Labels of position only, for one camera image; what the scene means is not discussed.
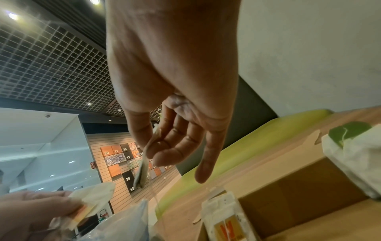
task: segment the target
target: green cushion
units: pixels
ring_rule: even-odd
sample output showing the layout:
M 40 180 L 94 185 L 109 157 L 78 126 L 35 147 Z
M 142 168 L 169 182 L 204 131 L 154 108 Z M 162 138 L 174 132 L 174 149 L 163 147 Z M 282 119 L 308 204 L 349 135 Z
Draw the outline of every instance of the green cushion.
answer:
M 276 118 L 267 122 L 223 149 L 208 181 L 214 180 L 219 175 L 250 158 L 294 137 L 330 114 L 332 114 L 330 110 L 312 110 Z M 158 219 L 178 198 L 202 186 L 202 184 L 195 181 L 195 172 L 196 168 L 184 174 L 163 196 L 155 210 Z

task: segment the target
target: hand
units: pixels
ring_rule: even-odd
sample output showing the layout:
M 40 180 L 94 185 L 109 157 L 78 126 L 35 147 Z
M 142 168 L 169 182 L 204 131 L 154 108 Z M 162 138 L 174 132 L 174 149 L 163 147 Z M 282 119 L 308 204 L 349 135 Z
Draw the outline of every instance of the hand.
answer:
M 28 240 L 33 232 L 46 230 L 53 218 L 76 211 L 82 204 L 69 194 L 23 191 L 1 196 L 0 240 Z
M 177 164 L 206 134 L 196 171 L 205 182 L 221 152 L 238 85 L 239 0 L 108 0 L 107 57 L 115 96 L 135 140 L 152 137 L 149 112 L 162 107 L 161 138 L 147 150 Z

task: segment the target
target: black sign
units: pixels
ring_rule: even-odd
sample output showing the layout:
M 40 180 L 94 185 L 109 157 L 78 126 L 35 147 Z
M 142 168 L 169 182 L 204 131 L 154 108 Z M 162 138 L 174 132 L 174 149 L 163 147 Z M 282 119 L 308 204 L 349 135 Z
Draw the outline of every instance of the black sign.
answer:
M 130 147 L 128 144 L 120 144 L 123 152 L 130 151 Z
M 143 151 L 140 148 L 138 148 L 138 151 L 139 151 L 140 155 L 143 156 Z
M 126 151 L 126 152 L 123 152 L 123 153 L 124 153 L 124 156 L 126 157 L 127 161 L 134 158 L 134 156 L 132 155 L 131 151 Z
M 132 193 L 135 191 L 135 188 L 134 188 L 134 175 L 132 174 L 131 170 L 127 171 L 127 172 L 123 172 L 122 174 L 123 176 L 123 179 L 127 185 L 127 189 L 129 191 L 129 193 Z

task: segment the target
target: slatted wall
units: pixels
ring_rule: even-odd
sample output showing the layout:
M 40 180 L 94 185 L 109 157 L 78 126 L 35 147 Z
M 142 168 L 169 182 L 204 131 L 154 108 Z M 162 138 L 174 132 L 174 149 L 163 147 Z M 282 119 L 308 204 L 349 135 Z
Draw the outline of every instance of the slatted wall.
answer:
M 89 134 L 87 135 L 87 139 L 89 141 L 91 151 L 93 152 L 96 165 L 98 167 L 103 182 L 112 181 L 116 184 L 114 196 L 110 201 L 114 213 L 123 211 L 131 204 L 137 203 L 142 199 L 150 200 L 153 197 L 153 193 L 159 192 L 177 175 L 179 175 L 179 172 L 176 169 L 176 167 L 172 166 L 169 170 L 156 177 L 153 181 L 149 182 L 149 185 L 147 187 L 145 187 L 144 189 L 138 189 L 132 194 L 130 194 L 128 192 L 126 183 L 124 182 L 122 175 L 118 175 L 111 178 L 104 158 L 102 156 L 102 152 L 100 151 L 100 148 L 110 145 L 133 142 L 134 139 L 132 138 L 132 136 L 128 132 Z M 127 162 L 120 163 L 119 166 L 122 173 L 129 170 Z

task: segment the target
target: recessed light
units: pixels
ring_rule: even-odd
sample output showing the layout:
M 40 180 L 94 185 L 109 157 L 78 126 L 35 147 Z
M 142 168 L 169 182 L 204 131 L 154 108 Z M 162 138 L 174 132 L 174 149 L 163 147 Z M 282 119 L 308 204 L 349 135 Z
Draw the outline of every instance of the recessed light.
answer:
M 90 0 L 90 2 L 94 5 L 98 5 L 100 1 L 99 0 Z
M 8 17 L 12 18 L 13 20 L 19 20 L 19 16 L 15 13 L 8 13 Z

